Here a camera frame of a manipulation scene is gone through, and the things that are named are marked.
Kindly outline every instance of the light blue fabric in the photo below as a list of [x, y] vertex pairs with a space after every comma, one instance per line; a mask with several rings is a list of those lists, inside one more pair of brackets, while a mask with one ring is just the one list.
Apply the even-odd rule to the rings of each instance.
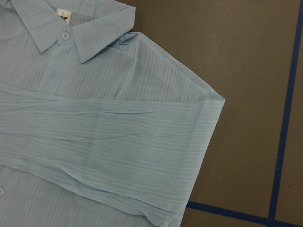
[[[129, 31], [134, 7], [1, 5], [0, 165], [155, 226], [182, 217], [225, 99]], [[76, 25], [56, 8], [72, 11]]]

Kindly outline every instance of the white tag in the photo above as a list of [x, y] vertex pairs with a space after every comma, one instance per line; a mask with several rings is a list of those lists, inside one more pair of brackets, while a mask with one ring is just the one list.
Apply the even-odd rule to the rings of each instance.
[[57, 9], [57, 14], [69, 25], [71, 21], [71, 12], [64, 9]]

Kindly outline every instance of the button-up shirt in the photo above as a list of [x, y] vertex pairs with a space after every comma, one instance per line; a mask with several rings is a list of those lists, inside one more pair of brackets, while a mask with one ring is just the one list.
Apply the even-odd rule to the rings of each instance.
[[134, 7], [0, 3], [3, 226], [179, 226], [225, 99]]

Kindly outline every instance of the blue line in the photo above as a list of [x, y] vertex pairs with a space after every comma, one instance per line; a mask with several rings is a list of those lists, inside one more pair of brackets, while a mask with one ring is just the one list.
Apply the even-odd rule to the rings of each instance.
[[303, 24], [303, 0], [301, 0], [300, 3], [299, 17], [298, 17], [297, 28], [295, 32], [293, 58], [292, 58], [288, 86], [287, 86], [287, 94], [286, 94], [283, 122], [282, 122], [281, 134], [280, 134], [279, 150], [276, 160], [274, 184], [273, 184], [269, 213], [268, 213], [267, 227], [274, 227], [275, 224], [276, 208], [277, 208], [278, 196], [279, 196], [286, 137], [287, 137], [289, 117], [290, 117], [290, 111], [292, 107], [293, 94], [294, 94], [294, 80], [295, 80], [298, 58], [299, 58], [300, 42], [302, 35], [302, 24]]
[[303, 226], [290, 224], [283, 221], [275, 221], [275, 227], [303, 227]]
[[213, 213], [213, 214], [219, 214], [219, 215], [227, 216], [230, 218], [236, 218], [236, 219], [240, 219], [240, 220], [244, 220], [244, 221], [254, 222], [257, 224], [266, 225], [266, 223], [267, 223], [267, 218], [262, 218], [262, 217], [258, 217], [258, 216], [254, 216], [254, 215], [250, 215], [250, 214], [240, 213], [240, 212], [236, 212], [233, 210], [227, 210], [227, 209], [214, 207], [214, 206], [210, 206], [210, 205], [206, 205], [206, 204], [201, 204], [201, 203], [197, 203], [197, 202], [192, 202], [192, 201], [188, 201], [186, 207]]

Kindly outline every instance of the striped fabric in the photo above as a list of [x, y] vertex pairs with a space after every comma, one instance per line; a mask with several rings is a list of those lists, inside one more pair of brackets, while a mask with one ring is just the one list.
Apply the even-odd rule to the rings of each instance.
[[[117, 215], [88, 227], [126, 226], [126, 220], [179, 226], [225, 99], [144, 34], [129, 31], [134, 7], [114, 0], [0, 3], [6, 53], [0, 56], [0, 186], [8, 191], [0, 201], [25, 202], [9, 193], [16, 184], [33, 197], [48, 187], [60, 191], [50, 195], [47, 215], [35, 215], [41, 210], [35, 198], [26, 201], [36, 208], [22, 211], [28, 218], [18, 225], [38, 226], [44, 218], [50, 226], [74, 227], [80, 216], [56, 218], [58, 198], [68, 204], [74, 197]], [[70, 25], [57, 8], [72, 11]], [[7, 215], [0, 211], [0, 218]]]

